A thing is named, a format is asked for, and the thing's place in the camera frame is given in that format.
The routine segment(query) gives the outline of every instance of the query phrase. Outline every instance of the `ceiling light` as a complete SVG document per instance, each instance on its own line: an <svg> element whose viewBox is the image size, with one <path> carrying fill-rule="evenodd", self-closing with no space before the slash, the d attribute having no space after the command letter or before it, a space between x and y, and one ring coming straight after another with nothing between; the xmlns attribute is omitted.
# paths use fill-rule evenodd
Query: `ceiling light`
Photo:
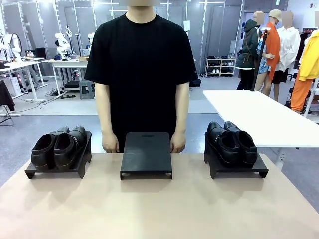
<svg viewBox="0 0 319 239"><path fill-rule="evenodd" d="M208 1L208 2L204 2L204 1L201 1L199 4L210 4L210 3L225 3L224 1Z"/></svg>

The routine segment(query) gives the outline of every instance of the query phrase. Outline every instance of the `beige tabletop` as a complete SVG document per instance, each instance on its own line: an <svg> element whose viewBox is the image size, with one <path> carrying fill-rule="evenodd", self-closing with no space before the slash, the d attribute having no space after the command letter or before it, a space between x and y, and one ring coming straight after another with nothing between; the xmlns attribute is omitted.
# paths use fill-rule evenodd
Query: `beige tabletop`
<svg viewBox="0 0 319 239"><path fill-rule="evenodd" d="M173 180L121 181L120 154L93 155L83 179L25 165L0 188L0 238L318 239L317 212L262 158L265 179L212 180L202 154L173 155Z"/></svg>

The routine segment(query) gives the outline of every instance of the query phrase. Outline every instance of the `empty black stand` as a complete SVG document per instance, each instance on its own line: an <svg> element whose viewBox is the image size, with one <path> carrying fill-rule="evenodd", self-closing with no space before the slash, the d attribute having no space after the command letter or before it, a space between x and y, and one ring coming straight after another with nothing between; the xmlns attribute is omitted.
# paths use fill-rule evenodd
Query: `empty black stand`
<svg viewBox="0 0 319 239"><path fill-rule="evenodd" d="M169 134L128 133L120 178L162 176L172 179Z"/></svg>

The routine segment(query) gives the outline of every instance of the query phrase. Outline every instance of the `shoe rack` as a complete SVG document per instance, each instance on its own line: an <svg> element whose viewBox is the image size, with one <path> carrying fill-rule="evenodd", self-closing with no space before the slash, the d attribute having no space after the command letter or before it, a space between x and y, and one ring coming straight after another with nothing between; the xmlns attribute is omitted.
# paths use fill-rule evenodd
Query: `shoe rack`
<svg viewBox="0 0 319 239"><path fill-rule="evenodd" d="M206 74L206 77L234 76L235 66L236 66L236 58L224 58L224 59L208 59L207 58L206 64L205 64L205 74Z"/></svg>

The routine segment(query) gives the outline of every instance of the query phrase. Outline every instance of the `white shelf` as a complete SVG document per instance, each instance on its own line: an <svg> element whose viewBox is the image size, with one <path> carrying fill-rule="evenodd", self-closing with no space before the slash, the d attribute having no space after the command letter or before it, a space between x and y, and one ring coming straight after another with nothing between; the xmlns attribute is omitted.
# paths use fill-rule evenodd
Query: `white shelf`
<svg viewBox="0 0 319 239"><path fill-rule="evenodd" d="M236 58L226 58L226 59L206 59L206 67L205 67L205 71L206 71L206 76L221 76L221 75L233 75L234 76L234 72L235 72L235 67L236 67ZM209 61L218 61L218 63L220 63L220 66L208 66ZM224 62L234 62L233 66L223 66L222 63ZM228 67L229 70L231 69L232 72L225 72L222 73L222 69ZM219 73L208 73L208 69L209 68L214 68L214 69L218 69L219 68Z"/></svg>

